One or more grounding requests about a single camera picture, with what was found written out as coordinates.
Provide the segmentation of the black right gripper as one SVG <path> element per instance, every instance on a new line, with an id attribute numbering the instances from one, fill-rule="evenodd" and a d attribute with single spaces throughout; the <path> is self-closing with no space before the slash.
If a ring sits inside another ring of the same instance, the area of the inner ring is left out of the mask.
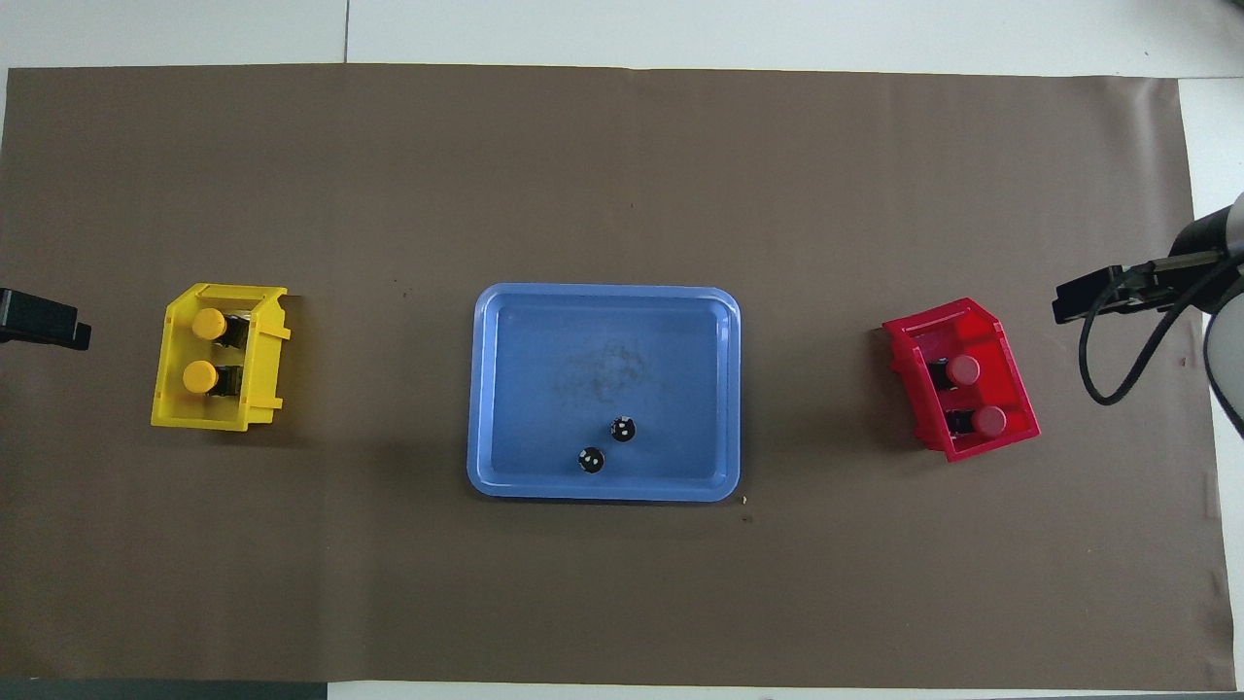
<path id="1" fill-rule="evenodd" d="M 1186 252 L 1167 259 L 1125 266 L 1106 266 L 1085 274 L 1054 288 L 1052 318 L 1055 325 L 1085 320 L 1102 293 L 1108 293 L 1098 315 L 1132 315 L 1133 310 L 1169 310 L 1178 297 L 1195 283 L 1203 287 L 1191 297 L 1198 310 L 1218 310 L 1227 298 L 1227 270 L 1210 279 L 1212 271 L 1224 259 L 1222 252 Z M 1125 287 L 1123 280 L 1135 274 Z"/>

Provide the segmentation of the red push button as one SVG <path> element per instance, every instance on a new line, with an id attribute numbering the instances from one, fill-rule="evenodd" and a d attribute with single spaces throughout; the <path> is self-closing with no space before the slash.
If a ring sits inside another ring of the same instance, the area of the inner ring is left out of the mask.
<path id="1" fill-rule="evenodd" d="M 1006 412 L 995 404 L 974 409 L 950 409 L 945 412 L 945 425 L 952 436 L 999 438 L 1006 433 Z"/>
<path id="2" fill-rule="evenodd" d="M 982 363 L 973 356 L 958 354 L 927 363 L 935 390 L 958 390 L 982 380 Z"/>

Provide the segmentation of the yellow push button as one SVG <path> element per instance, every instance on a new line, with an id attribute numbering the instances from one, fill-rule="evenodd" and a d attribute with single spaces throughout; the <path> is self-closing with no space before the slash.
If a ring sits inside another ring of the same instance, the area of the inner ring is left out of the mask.
<path id="1" fill-rule="evenodd" d="M 192 318 L 192 333 L 211 344 L 244 349 L 250 332 L 246 315 L 226 313 L 218 307 L 203 307 Z"/>
<path id="2" fill-rule="evenodd" d="M 214 366 L 211 362 L 195 361 L 182 373 L 182 384 L 193 395 L 241 395 L 243 367 Z"/>

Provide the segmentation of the blue plastic tray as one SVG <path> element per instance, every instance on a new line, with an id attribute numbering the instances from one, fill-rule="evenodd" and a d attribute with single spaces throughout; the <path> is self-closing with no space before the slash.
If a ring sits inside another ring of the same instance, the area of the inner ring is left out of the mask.
<path id="1" fill-rule="evenodd" d="M 717 504 L 741 482 L 741 307 L 713 287 L 495 283 L 471 320 L 466 477 L 495 499 Z M 637 434 L 615 441 L 610 421 Z M 605 453 L 585 472 L 582 448 Z"/>

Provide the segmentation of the red plastic bin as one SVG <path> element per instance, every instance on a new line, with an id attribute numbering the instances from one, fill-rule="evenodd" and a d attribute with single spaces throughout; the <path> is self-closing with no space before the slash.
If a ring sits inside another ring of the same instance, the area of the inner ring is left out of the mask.
<path id="1" fill-rule="evenodd" d="M 888 320 L 882 329 L 888 337 L 889 371 L 899 377 L 914 410 L 914 435 L 929 451 L 942 453 L 948 463 L 955 464 L 1040 435 L 1006 332 L 996 316 L 977 301 L 958 298 Z M 982 380 L 958 390 L 935 390 L 927 363 L 958 354 L 973 356 L 982 363 Z M 945 412 L 986 404 L 1006 412 L 1005 434 L 993 439 L 950 435 Z"/>

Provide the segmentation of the yellow plastic bin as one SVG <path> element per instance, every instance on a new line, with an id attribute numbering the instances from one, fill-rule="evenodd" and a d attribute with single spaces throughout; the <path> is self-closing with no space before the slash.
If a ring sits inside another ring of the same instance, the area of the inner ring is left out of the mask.
<path id="1" fill-rule="evenodd" d="M 195 283 L 167 305 L 160 325 L 160 353 L 151 424 L 245 433 L 274 421 L 284 407 L 277 394 L 282 349 L 292 338 L 279 285 Z M 246 315 L 250 332 L 244 349 L 211 344 L 192 333 L 192 318 L 203 307 Z M 187 364 L 243 367 L 241 395 L 193 395 L 182 384 Z"/>

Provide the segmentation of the brown paper table mat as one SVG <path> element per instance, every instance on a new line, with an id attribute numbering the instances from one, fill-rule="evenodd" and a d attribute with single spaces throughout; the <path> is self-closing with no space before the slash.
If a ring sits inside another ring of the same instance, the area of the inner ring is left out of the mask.
<path id="1" fill-rule="evenodd" d="M 1179 85 L 305 65 L 10 72 L 0 674 L 1228 688 L 1199 320 L 1097 407 L 1054 288 L 1193 218 Z M 498 282 L 710 285 L 743 322 L 724 504 L 488 499 Z M 153 426 L 195 283 L 279 285 L 274 421 Z M 996 316 L 1039 436 L 950 464 L 882 323 Z"/>

